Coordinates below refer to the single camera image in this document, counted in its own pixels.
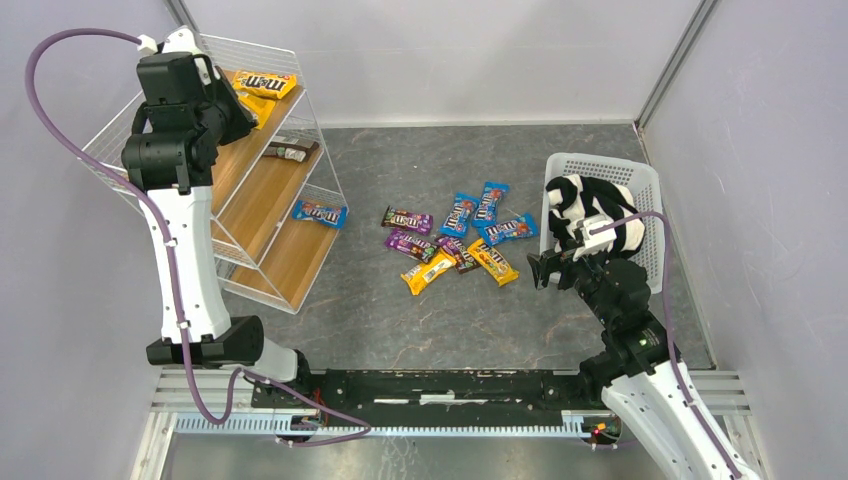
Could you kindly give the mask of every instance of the laundry basket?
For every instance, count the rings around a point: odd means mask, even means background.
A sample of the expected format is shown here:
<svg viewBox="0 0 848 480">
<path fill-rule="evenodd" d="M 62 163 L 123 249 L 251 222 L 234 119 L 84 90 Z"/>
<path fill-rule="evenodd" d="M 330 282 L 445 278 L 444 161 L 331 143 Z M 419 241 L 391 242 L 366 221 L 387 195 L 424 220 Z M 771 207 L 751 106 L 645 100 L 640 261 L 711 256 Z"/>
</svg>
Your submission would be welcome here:
<svg viewBox="0 0 848 480">
<path fill-rule="evenodd" d="M 571 174 L 608 180 L 627 187 L 633 194 L 636 209 L 640 212 L 655 211 L 662 213 L 660 180 L 656 170 L 644 163 L 582 153 L 555 153 L 548 157 L 545 170 L 545 184 L 552 178 Z M 540 252 L 553 248 L 556 240 L 548 229 L 548 196 L 542 195 L 542 240 Z M 631 260 L 648 271 L 648 286 L 651 293 L 662 291 L 663 254 L 665 238 L 662 223 L 656 218 L 644 218 L 645 239 L 642 250 Z M 559 281 L 559 273 L 551 275 L 551 282 Z"/>
</svg>

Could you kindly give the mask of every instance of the white wall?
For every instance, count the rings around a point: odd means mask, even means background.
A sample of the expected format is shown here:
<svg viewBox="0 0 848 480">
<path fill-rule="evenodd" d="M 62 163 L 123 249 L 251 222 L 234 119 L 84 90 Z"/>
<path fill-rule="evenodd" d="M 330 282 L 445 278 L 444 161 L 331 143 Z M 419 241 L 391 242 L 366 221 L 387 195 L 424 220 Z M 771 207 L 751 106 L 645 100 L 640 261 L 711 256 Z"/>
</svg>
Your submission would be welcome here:
<svg viewBox="0 0 848 480">
<path fill-rule="evenodd" d="M 160 36 L 159 0 L 6 2 L 0 18 L 0 478 L 127 478 L 157 379 L 144 347 L 161 300 L 142 218 L 42 127 L 24 65 L 44 37 L 103 27 Z M 135 46 L 72 39 L 36 74 L 84 144 L 130 95 Z"/>
<path fill-rule="evenodd" d="M 848 471 L 846 45 L 845 2 L 721 2 L 646 132 L 778 479 Z"/>
<path fill-rule="evenodd" d="M 630 121 L 697 0 L 186 0 L 294 50 L 325 126 Z"/>
</svg>

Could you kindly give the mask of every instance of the wooden shelf board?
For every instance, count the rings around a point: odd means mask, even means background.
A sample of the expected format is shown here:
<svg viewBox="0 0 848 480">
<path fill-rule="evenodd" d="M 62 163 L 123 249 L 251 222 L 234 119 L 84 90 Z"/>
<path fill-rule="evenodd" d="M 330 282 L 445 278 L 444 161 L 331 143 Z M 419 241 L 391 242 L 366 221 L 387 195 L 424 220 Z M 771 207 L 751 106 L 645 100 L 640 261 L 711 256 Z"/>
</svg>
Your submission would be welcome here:
<svg viewBox="0 0 848 480">
<path fill-rule="evenodd" d="M 338 232 L 317 222 L 289 220 L 280 228 L 265 260 L 259 265 L 294 310 L 303 303 Z M 230 280 L 276 296 L 256 270 L 238 267 Z"/>
<path fill-rule="evenodd" d="M 235 72 L 224 71 L 227 78 L 232 79 Z M 218 160 L 212 167 L 212 213 L 217 215 L 221 207 L 235 191 L 250 165 L 265 148 L 271 137 L 283 124 L 288 113 L 303 94 L 303 87 L 296 85 L 285 97 L 277 100 L 277 105 L 271 112 L 268 122 L 262 130 L 253 130 L 250 135 L 236 140 L 229 145 L 218 147 Z"/>
<path fill-rule="evenodd" d="M 218 221 L 247 252 L 259 260 L 277 223 L 294 203 L 303 181 L 321 157 L 316 150 L 303 163 L 274 157 L 259 157 Z M 216 224 L 212 237 L 225 243 L 232 240 Z"/>
</svg>

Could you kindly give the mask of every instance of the purple cable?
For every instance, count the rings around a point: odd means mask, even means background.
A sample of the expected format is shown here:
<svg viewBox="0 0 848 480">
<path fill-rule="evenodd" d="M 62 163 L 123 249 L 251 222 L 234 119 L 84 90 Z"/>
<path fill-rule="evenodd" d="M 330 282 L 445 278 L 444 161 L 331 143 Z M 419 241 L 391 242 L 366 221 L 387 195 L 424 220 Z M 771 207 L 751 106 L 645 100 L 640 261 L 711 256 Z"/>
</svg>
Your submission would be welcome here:
<svg viewBox="0 0 848 480">
<path fill-rule="evenodd" d="M 35 115 L 41 120 L 41 123 L 44 124 L 44 127 L 47 128 L 47 131 L 50 132 L 56 140 L 59 141 L 65 148 L 71 151 L 74 155 L 79 157 L 80 160 L 83 161 L 86 165 L 91 167 L 92 169 L 102 173 L 109 179 L 113 180 L 118 185 L 126 188 L 133 195 L 135 195 L 140 202 L 142 202 L 153 215 L 153 218 L 156 220 L 156 225 L 159 228 L 159 231 L 162 233 L 162 241 L 165 244 L 171 242 L 171 231 L 168 228 L 168 223 L 165 221 L 165 217 L 162 215 L 162 211 L 159 210 L 159 207 L 150 197 L 147 196 L 141 189 L 130 183 L 127 179 L 114 172 L 112 169 L 104 167 L 100 162 L 92 158 L 89 154 L 85 153 L 77 147 L 74 142 L 72 142 L 68 137 L 66 137 L 58 127 L 50 120 L 50 117 L 47 115 L 47 112 L 44 111 L 44 107 L 41 105 L 41 101 L 38 99 L 38 93 L 35 91 L 35 68 L 38 66 L 38 60 L 41 59 L 41 56 L 44 55 L 44 52 L 47 51 L 48 48 L 53 46 L 54 44 L 65 40 L 71 37 L 80 37 L 80 36 L 102 36 L 102 37 L 112 37 L 118 38 L 121 40 L 126 40 L 128 42 L 135 43 L 136 45 L 141 45 L 141 40 L 132 35 L 116 32 L 114 30 L 107 30 L 102 28 L 74 28 L 70 30 L 64 30 L 58 33 L 55 33 L 39 43 L 32 53 L 29 56 L 29 60 L 27 60 L 26 65 L 26 74 L 24 85 L 26 87 L 27 98 L 29 99 L 30 105 L 32 105 L 32 109 L 35 111 Z M 171 294 L 174 299 L 174 313 L 177 316 L 177 324 L 178 325 L 187 325 L 185 311 L 183 310 L 183 300 L 182 300 L 182 292 L 180 290 L 180 281 L 179 281 L 179 270 L 177 269 L 177 258 L 174 254 L 174 248 L 166 245 L 165 252 L 168 258 L 168 270 L 170 272 L 171 277 Z M 206 404 L 203 403 L 203 399 L 200 397 L 200 391 L 197 389 L 197 380 L 194 377 L 194 370 L 191 366 L 191 350 L 189 349 L 189 345 L 191 342 L 191 338 L 188 334 L 188 328 L 180 328 L 180 339 L 182 341 L 182 353 L 183 353 L 183 366 L 186 372 L 186 381 L 188 382 L 188 388 L 191 392 L 191 398 L 194 400 L 197 409 L 200 411 L 203 418 L 206 419 L 209 423 L 213 425 L 221 425 L 227 421 L 230 413 L 232 413 L 233 409 L 233 390 L 235 388 L 236 379 L 238 378 L 238 374 L 243 370 L 241 368 L 236 368 L 233 371 L 233 374 L 230 376 L 230 381 L 227 386 L 227 406 L 224 409 L 224 414 L 221 415 L 220 418 L 215 417 L 209 412 L 209 409 L 206 408 Z M 319 445 L 330 445 L 332 443 L 339 443 L 346 440 L 353 440 L 354 438 L 359 438 L 365 434 L 367 434 L 371 430 L 371 426 L 368 425 L 363 420 L 359 420 L 343 413 L 337 412 L 331 408 L 320 405 L 317 402 L 313 402 L 312 400 L 306 398 L 301 395 L 297 391 L 293 390 L 291 387 L 284 385 L 280 382 L 276 382 L 274 380 L 265 379 L 264 377 L 258 376 L 252 372 L 244 371 L 246 376 L 251 376 L 252 378 L 262 379 L 261 381 L 268 381 L 272 385 L 277 388 L 280 388 L 286 391 L 288 394 L 294 396 L 298 400 L 307 403 L 328 415 L 334 415 L 336 417 L 342 418 L 344 420 L 356 423 L 357 425 L 361 425 L 365 427 L 365 430 L 361 432 L 357 432 L 355 434 L 346 435 L 343 437 L 336 437 L 330 440 L 323 440 L 321 442 L 314 443 L 304 443 L 297 444 L 297 446 L 319 446 Z"/>
<path fill-rule="evenodd" d="M 677 386 L 680 388 L 680 391 L 683 392 L 683 398 L 686 399 L 686 404 L 689 408 L 692 409 L 692 414 L 695 415 L 695 418 L 698 419 L 698 423 L 704 428 L 704 431 L 707 433 L 707 436 L 710 437 L 710 441 L 712 441 L 713 445 L 715 445 L 719 454 L 721 454 L 721 458 L 724 459 L 727 467 L 730 469 L 731 473 L 733 473 L 734 478 L 742 478 L 742 472 L 736 467 L 736 463 L 730 458 L 730 454 L 727 450 L 724 449 L 724 446 L 718 439 L 718 436 L 715 434 L 712 428 L 710 428 L 707 423 L 707 419 L 697 405 L 692 403 L 693 397 L 692 394 L 689 393 L 689 388 L 686 385 L 686 382 L 683 380 L 683 374 L 680 372 L 680 367 L 677 365 L 676 356 L 674 353 L 674 322 L 671 318 L 671 301 L 668 298 L 668 282 L 669 282 L 669 274 L 668 271 L 671 269 L 671 224 L 668 221 L 668 218 L 657 212 L 638 212 L 633 215 L 622 218 L 621 220 L 616 220 L 609 225 L 604 225 L 601 228 L 590 231 L 592 235 L 605 232 L 607 230 L 612 230 L 615 227 L 624 225 L 625 223 L 636 220 L 637 218 L 645 218 L 645 217 L 654 217 L 658 218 L 663 222 L 663 235 L 665 236 L 665 253 L 663 255 L 663 278 L 662 278 L 662 299 L 663 299 L 663 314 L 665 315 L 665 332 L 666 332 L 666 342 L 668 343 L 668 354 L 671 358 L 671 369 L 674 372 L 675 378 L 677 378 Z"/>
</svg>

